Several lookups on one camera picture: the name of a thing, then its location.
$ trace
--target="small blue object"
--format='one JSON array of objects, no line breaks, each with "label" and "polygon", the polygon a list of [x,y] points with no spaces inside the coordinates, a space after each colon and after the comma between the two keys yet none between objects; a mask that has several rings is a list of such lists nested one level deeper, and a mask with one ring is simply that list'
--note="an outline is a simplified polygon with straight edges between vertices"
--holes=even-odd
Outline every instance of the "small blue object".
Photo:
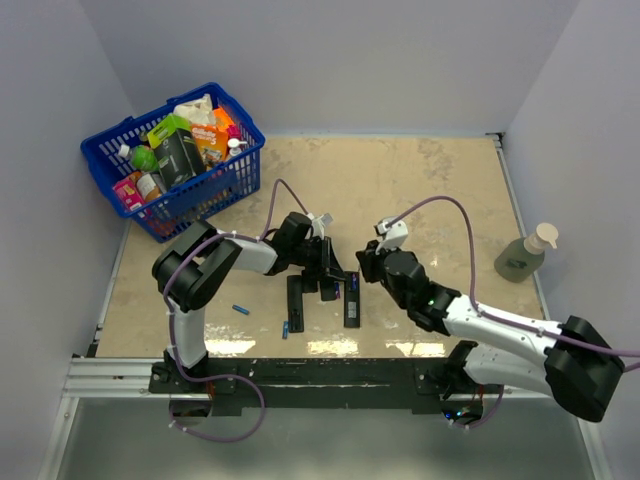
[{"label": "small blue object", "polygon": [[249,315],[249,310],[246,308],[239,307],[238,305],[234,305],[233,308],[236,312],[244,313],[245,315]]},{"label": "small blue object", "polygon": [[[247,142],[240,155],[215,166],[208,172],[172,188],[162,197],[129,211],[113,191],[113,186],[133,173],[129,160],[117,155],[120,145],[140,145],[138,134],[148,132],[179,105],[205,94],[213,107],[222,107],[242,132]],[[166,242],[184,232],[200,218],[207,218],[260,189],[260,149],[264,135],[249,114],[217,83],[207,83],[166,105],[138,118],[127,117],[118,125],[85,139],[80,145],[100,192],[124,218],[133,218],[157,242]]]}]

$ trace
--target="orange package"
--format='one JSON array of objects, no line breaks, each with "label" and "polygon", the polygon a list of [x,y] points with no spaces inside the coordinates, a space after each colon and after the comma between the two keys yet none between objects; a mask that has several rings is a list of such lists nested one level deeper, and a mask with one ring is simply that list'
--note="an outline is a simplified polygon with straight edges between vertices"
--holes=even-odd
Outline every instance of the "orange package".
[{"label": "orange package", "polygon": [[213,115],[216,117],[216,127],[221,132],[226,132],[227,128],[235,125],[229,114],[222,107],[214,108]]},{"label": "orange package", "polygon": [[191,125],[191,135],[207,170],[224,162],[229,141],[229,135],[226,132],[218,130],[213,125],[196,124]]}]

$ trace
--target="gray floor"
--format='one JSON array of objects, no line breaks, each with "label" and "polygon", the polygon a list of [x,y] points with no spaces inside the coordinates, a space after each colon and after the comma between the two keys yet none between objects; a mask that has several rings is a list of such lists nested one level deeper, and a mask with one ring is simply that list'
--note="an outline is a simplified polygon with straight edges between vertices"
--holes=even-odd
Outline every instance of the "gray floor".
[{"label": "gray floor", "polygon": [[[238,433],[256,418],[201,425]],[[72,479],[592,479],[574,418],[547,400],[504,402],[465,434],[436,416],[390,410],[269,410],[232,445],[168,428],[166,400],[82,400],[60,478]]]}]

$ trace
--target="metal frame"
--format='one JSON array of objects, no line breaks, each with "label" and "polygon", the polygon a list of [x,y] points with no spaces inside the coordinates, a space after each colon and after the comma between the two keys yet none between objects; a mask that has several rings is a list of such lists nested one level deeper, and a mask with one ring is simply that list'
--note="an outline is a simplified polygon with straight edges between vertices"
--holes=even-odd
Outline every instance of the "metal frame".
[{"label": "metal frame", "polygon": [[[509,198],[518,223],[518,229],[525,234],[522,215],[514,194],[513,184],[506,165],[500,136],[487,135],[492,139],[502,167]],[[102,326],[106,318],[109,302],[115,280],[122,261],[122,255],[129,235],[131,222],[127,221],[122,235],[120,247],[115,258],[111,278],[105,293],[104,303],[100,312],[96,328],[95,341],[99,341]],[[549,310],[545,300],[540,279],[537,273],[533,274],[534,284],[542,313],[545,319],[549,319]],[[54,428],[50,437],[49,447],[40,470],[38,480],[56,480],[62,465],[64,451],[73,426],[80,398],[169,398],[172,399],[205,399],[205,394],[150,394],[148,391],[151,365],[160,359],[130,359],[130,358],[77,358],[70,364],[69,373],[63,389],[62,401],[58,410]],[[451,400],[468,400],[469,395],[452,395]],[[546,398],[544,395],[527,392],[518,389],[506,389],[505,399],[532,399]],[[597,425],[578,419],[578,426],[582,435],[585,448],[591,463],[591,468],[596,480],[613,479],[611,469],[604,451],[600,431]]]}]

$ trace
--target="table top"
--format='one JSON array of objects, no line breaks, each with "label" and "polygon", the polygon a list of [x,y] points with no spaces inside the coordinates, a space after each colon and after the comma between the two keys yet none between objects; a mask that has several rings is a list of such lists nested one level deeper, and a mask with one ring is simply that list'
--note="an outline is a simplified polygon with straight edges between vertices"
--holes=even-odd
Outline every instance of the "table top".
[{"label": "table top", "polygon": [[[474,229],[477,298],[482,303],[542,318],[533,281],[509,283],[493,260],[519,236],[493,141],[488,138],[271,137],[261,156],[258,192],[209,218],[222,230],[258,235],[264,228],[273,182],[285,179],[310,212],[329,212],[332,238],[345,270],[358,268],[355,252],[375,238],[373,225],[416,202],[451,195],[467,209]],[[279,188],[272,226],[299,207]],[[434,281],[468,293],[469,246],[464,221],[447,202],[405,218],[415,252]],[[98,357],[160,357],[168,343],[166,306],[151,266],[168,244],[132,223],[108,306]],[[232,271],[209,303],[205,342],[212,356],[403,357],[446,356],[457,338],[420,330],[380,285],[362,283],[360,329],[343,327],[343,302],[304,295],[304,333],[282,339],[287,319],[286,276]],[[237,304],[251,313],[232,310]]]}]

